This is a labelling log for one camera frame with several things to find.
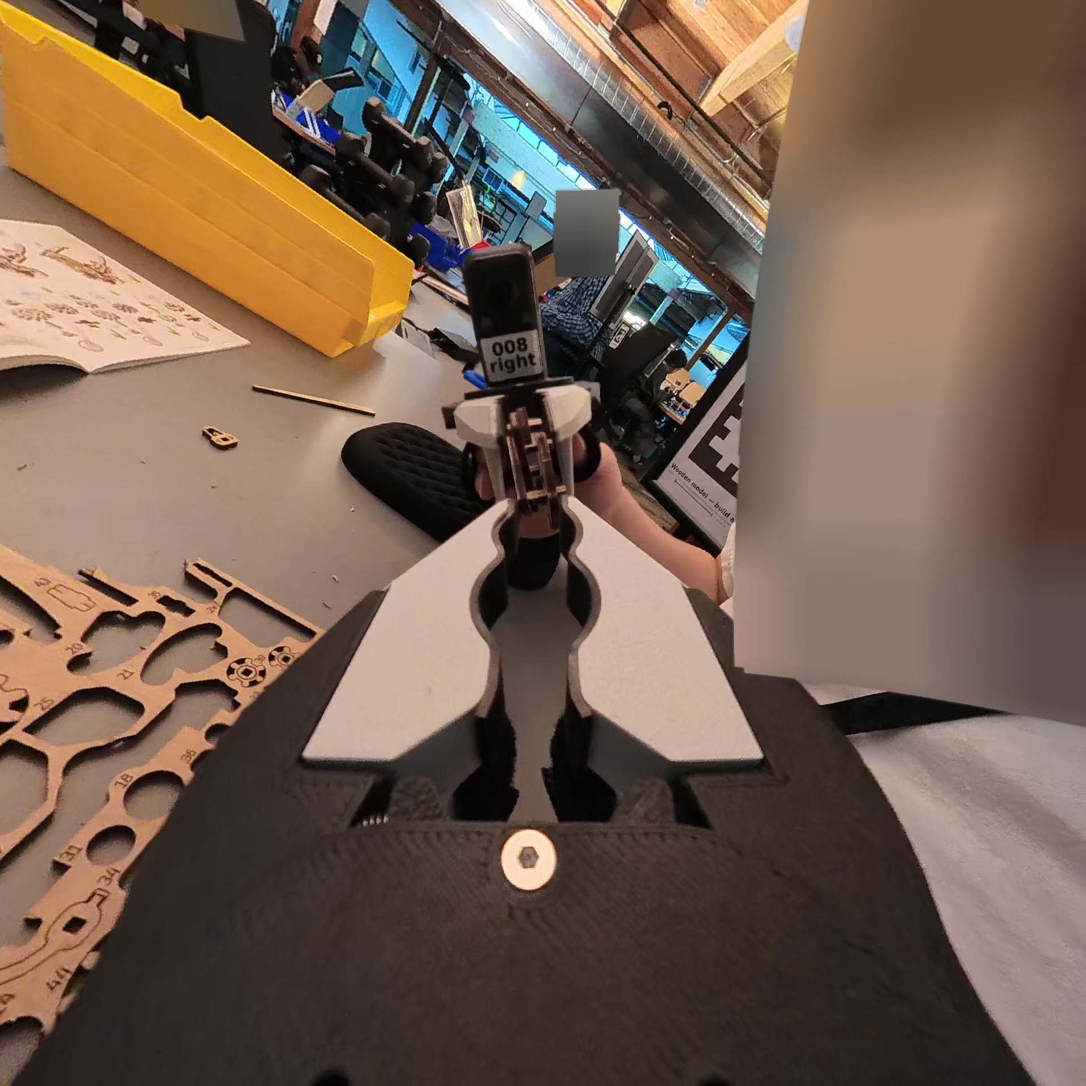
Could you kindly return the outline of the person's right hand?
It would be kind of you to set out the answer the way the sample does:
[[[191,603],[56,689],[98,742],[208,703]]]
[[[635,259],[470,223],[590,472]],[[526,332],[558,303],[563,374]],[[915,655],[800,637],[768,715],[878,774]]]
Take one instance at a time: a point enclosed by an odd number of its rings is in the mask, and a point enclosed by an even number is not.
[[[645,554],[653,554],[660,525],[654,522],[626,488],[611,449],[602,446],[598,465],[574,483],[574,496],[603,522]]]

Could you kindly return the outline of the framed marker sign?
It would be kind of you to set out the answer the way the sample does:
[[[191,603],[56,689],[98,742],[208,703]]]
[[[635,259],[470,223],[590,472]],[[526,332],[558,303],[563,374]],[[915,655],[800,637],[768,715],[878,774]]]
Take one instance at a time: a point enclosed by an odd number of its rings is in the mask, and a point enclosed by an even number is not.
[[[750,342],[746,334],[643,480],[680,527],[680,536],[714,554],[725,545],[738,505],[740,422]]]

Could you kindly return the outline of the black office chair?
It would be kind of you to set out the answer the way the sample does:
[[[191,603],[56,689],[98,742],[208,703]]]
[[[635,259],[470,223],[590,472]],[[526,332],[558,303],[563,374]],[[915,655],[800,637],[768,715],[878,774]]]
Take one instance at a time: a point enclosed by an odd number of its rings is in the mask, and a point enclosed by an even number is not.
[[[605,355],[595,425],[614,449],[635,459],[654,449],[659,390],[674,350],[675,333],[645,325]]]

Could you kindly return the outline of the black mesh elbow cushion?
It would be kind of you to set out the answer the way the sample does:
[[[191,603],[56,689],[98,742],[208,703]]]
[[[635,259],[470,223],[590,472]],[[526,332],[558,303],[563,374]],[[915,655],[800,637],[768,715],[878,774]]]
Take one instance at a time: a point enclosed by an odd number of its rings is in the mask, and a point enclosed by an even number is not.
[[[344,442],[341,462],[361,487],[438,543],[493,504],[477,492],[475,455],[422,427],[359,429]]]

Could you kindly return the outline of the laser-cut plywood parts sheet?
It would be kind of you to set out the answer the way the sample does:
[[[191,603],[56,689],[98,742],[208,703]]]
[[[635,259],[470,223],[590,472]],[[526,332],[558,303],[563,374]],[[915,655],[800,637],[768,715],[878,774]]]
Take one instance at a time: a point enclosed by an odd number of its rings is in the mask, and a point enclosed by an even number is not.
[[[2,1025],[51,1032],[100,959],[132,870],[167,818],[132,812],[137,787],[169,779],[185,788],[220,734],[321,636],[207,561],[185,563],[184,574],[209,598],[94,568],[70,577],[2,548],[2,583],[51,626],[39,641],[2,609],[2,755],[31,757],[45,774],[41,798],[2,832],[2,866],[53,820],[83,759],[144,738],[185,689],[211,684],[229,697],[207,723],[182,727],[143,763],[115,772],[101,807],[51,859],[59,876],[23,918],[31,933],[2,947]]]

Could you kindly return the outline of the person's right forearm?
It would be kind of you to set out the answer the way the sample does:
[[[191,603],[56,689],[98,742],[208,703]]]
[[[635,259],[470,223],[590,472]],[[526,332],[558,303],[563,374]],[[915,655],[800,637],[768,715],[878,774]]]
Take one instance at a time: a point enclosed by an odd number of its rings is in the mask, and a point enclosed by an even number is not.
[[[734,563],[736,525],[729,526],[727,542],[714,556],[686,538],[665,530],[653,517],[648,518],[652,542],[646,550],[686,588],[700,590],[722,608],[730,608],[734,597]]]

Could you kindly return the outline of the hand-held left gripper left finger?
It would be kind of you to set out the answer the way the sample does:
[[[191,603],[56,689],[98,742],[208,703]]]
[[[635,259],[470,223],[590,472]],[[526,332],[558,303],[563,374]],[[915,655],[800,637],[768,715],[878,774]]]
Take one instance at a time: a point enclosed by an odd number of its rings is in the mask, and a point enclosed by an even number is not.
[[[466,780],[498,704],[492,629],[508,606],[515,505],[496,502],[386,590],[302,758],[395,779]]]

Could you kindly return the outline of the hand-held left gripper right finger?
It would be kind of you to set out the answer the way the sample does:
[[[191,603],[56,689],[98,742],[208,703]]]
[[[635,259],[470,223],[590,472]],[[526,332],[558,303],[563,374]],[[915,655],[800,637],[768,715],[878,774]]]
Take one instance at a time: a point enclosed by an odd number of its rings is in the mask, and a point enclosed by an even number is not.
[[[752,769],[763,752],[683,583],[589,509],[563,505],[566,602],[579,626],[567,692],[604,781]]]

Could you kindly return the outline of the yellow plastic bin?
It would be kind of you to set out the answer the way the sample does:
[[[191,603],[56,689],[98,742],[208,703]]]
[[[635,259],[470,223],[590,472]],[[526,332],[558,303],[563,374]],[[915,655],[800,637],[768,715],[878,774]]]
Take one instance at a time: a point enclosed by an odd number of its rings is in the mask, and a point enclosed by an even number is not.
[[[7,161],[337,357],[390,333],[409,258],[174,90],[1,3]]]

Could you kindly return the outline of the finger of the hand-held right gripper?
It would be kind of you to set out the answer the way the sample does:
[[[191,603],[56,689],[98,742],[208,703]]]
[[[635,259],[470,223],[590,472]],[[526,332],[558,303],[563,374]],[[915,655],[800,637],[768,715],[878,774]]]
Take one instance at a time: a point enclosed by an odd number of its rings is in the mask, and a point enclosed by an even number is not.
[[[541,401],[551,450],[564,487],[564,496],[574,496],[574,438],[590,424],[590,389],[542,389]]]
[[[480,451],[493,497],[497,502],[515,498],[510,431],[504,399],[462,400],[454,407],[454,429],[460,439]]]

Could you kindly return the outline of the computer monitor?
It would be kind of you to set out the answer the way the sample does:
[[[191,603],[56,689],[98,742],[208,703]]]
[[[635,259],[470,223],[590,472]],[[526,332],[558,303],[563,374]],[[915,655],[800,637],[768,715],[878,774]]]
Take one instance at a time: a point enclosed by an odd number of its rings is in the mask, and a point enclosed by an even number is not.
[[[608,323],[617,315],[620,316],[657,263],[651,241],[642,233],[634,233],[618,256],[615,273],[604,283],[590,307],[590,316],[601,323]]]

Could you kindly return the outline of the rack of black dumbbells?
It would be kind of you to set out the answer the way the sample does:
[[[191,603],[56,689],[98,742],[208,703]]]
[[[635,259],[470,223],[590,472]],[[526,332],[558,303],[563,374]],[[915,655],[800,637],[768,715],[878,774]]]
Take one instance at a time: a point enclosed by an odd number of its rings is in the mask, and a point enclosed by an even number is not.
[[[363,122],[366,138],[343,132],[333,157],[306,162],[298,177],[421,269],[430,249],[424,227],[437,214],[433,188],[442,182],[449,157],[388,115],[378,98],[366,101]]]

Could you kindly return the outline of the metal ventilation duct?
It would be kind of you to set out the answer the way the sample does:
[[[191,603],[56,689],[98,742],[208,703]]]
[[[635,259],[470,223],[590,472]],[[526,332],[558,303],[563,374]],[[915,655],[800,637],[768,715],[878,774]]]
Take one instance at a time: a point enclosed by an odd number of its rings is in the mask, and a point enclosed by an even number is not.
[[[718,265],[759,263],[761,177],[682,91],[630,71],[561,2],[439,7],[636,188],[671,230],[686,233]]]

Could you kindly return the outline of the small wooden gear assembly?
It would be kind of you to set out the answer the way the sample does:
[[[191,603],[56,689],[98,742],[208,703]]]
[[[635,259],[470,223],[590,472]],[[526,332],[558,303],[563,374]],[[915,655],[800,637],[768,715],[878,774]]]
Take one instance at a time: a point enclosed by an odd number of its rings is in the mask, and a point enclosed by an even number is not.
[[[507,417],[505,442],[519,512],[530,515],[544,510],[548,515],[550,527],[558,530],[566,487],[556,464],[554,439],[548,428],[522,406],[512,411]]]

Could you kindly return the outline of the thin wooden stick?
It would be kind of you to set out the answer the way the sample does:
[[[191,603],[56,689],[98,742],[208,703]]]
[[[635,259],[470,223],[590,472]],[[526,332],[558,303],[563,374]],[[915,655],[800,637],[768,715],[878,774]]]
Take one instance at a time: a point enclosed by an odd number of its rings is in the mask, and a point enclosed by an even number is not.
[[[374,411],[371,407],[350,403],[346,402],[345,400],[319,397],[318,395],[313,395],[310,393],[307,394],[303,392],[279,389],[278,387],[251,386],[251,390],[257,394],[266,395],[266,397],[291,400],[292,402],[306,403],[311,405],[320,406],[323,408],[329,408],[330,411],[346,412],[350,414],[362,415],[368,418],[374,418],[375,416],[377,416],[377,412]]]

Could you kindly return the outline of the model instruction booklet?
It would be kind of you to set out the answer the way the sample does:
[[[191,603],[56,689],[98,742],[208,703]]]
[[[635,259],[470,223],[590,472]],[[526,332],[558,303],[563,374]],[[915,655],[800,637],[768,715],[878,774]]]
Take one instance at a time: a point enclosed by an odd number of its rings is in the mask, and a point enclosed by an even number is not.
[[[250,342],[60,227],[1,222],[1,370],[109,370]]]

